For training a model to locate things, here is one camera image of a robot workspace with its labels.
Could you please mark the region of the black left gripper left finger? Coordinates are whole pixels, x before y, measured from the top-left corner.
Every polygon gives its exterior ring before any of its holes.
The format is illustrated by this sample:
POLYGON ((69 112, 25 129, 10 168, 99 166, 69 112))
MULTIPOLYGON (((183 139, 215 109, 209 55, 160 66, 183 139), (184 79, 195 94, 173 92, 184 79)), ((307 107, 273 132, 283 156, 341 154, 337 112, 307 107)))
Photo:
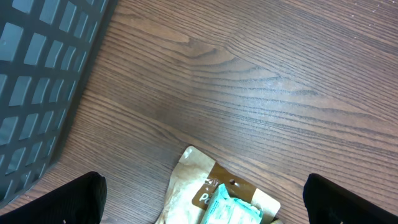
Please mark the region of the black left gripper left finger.
POLYGON ((106 197, 106 178, 91 171, 1 215, 1 224, 97 224, 106 197))

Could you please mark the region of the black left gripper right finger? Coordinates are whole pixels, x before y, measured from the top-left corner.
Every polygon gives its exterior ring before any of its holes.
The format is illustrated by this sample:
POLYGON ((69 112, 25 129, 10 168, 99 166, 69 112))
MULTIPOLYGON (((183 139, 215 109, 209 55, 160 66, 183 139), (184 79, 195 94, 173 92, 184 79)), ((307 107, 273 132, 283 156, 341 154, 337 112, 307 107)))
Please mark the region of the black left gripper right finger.
POLYGON ((310 224, 397 224, 397 215, 315 173, 304 185, 303 201, 310 224))

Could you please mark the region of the teal wet wipes pack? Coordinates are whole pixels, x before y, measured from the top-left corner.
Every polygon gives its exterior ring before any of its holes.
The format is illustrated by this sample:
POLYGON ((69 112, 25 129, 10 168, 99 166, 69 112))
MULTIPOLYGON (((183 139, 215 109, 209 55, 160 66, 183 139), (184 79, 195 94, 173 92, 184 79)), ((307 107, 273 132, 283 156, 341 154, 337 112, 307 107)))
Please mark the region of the teal wet wipes pack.
POLYGON ((260 224, 262 216, 262 210, 230 197, 225 184, 221 184, 213 193, 201 224, 260 224))

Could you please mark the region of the beige brown snack bag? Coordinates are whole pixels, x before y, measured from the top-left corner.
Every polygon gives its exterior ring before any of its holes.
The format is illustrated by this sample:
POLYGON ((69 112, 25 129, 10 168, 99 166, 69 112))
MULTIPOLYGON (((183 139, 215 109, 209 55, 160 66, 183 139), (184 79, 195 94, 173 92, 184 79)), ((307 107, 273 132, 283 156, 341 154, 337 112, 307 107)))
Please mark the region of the beige brown snack bag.
POLYGON ((231 197, 262 210, 262 223, 274 221, 280 209, 276 199, 230 173, 204 152, 188 146, 172 171, 164 208, 155 223, 200 223, 213 192, 221 184, 231 197))

